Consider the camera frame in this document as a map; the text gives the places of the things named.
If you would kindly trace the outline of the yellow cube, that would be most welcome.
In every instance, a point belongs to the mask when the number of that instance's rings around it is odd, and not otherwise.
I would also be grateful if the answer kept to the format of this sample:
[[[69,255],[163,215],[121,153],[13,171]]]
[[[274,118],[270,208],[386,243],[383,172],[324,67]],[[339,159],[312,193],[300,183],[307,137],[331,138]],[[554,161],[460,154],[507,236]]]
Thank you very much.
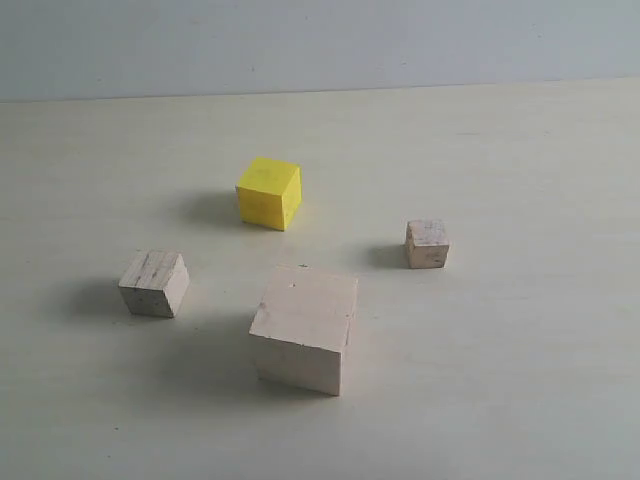
[[[301,168],[257,157],[240,177],[236,193],[244,222],[285,231],[302,201]]]

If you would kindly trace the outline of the large pale wooden cube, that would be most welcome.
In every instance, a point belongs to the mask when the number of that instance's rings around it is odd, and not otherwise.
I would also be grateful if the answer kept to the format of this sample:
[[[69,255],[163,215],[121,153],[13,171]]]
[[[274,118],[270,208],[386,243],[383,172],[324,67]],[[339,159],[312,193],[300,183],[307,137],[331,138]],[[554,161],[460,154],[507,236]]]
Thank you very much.
[[[249,328],[258,377],[340,395],[357,292],[353,276],[276,267]]]

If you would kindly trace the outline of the small pale wooden cube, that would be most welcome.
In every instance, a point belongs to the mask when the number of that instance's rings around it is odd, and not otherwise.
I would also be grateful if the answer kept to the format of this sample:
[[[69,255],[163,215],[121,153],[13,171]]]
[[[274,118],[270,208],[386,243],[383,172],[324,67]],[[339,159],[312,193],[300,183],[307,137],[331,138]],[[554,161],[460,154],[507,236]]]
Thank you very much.
[[[405,247],[410,268],[443,268],[450,247],[444,222],[441,219],[408,221]]]

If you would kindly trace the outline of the medium grey wooden cube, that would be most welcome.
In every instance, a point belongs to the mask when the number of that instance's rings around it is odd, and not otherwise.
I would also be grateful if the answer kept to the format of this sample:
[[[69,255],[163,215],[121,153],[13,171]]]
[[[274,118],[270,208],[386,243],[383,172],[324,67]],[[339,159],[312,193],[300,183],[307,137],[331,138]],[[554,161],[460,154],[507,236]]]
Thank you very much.
[[[131,261],[118,289],[131,314],[175,318],[189,284],[181,253],[145,250]]]

